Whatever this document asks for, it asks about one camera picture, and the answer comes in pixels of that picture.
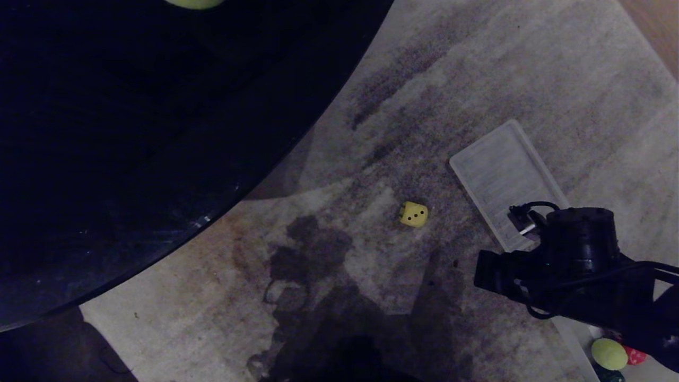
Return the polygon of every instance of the wooden floor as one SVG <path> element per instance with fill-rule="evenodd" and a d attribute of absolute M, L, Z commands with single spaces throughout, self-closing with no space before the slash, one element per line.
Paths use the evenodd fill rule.
<path fill-rule="evenodd" d="M 663 59 L 674 78 L 678 78 L 679 0 L 619 1 Z"/>

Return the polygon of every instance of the clear plastic tray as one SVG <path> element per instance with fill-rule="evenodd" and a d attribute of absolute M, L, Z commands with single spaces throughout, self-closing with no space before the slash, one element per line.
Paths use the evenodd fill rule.
<path fill-rule="evenodd" d="M 518 122 L 509 120 L 450 158 L 462 185 L 505 251 L 533 242 L 521 236 L 507 217 L 509 206 L 568 201 Z M 538 212 L 546 213 L 549 209 Z"/>

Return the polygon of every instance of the yellow die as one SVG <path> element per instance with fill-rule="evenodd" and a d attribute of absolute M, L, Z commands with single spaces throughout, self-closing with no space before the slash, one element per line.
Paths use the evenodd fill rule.
<path fill-rule="evenodd" d="M 401 207 L 399 217 L 401 223 L 411 227 L 421 227 L 426 222 L 429 211 L 423 205 L 413 202 L 405 202 Z"/>

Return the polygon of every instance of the red ball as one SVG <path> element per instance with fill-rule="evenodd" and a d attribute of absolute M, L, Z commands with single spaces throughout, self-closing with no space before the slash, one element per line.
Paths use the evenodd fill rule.
<path fill-rule="evenodd" d="M 625 351 L 627 352 L 627 364 L 628 365 L 638 365 L 642 363 L 643 361 L 646 360 L 646 353 L 643 351 L 638 351 L 636 349 L 632 349 L 629 346 L 624 346 Z"/>

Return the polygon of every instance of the yellow ball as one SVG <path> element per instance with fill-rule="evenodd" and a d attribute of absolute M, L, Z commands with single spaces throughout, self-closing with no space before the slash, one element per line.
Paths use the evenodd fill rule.
<path fill-rule="evenodd" d="M 608 370 L 620 370 L 627 364 L 627 352 L 622 345 L 608 338 L 599 338 L 592 344 L 596 363 Z"/>
<path fill-rule="evenodd" d="M 222 4 L 224 0 L 165 0 L 170 4 L 175 4 L 190 10 L 206 10 Z"/>

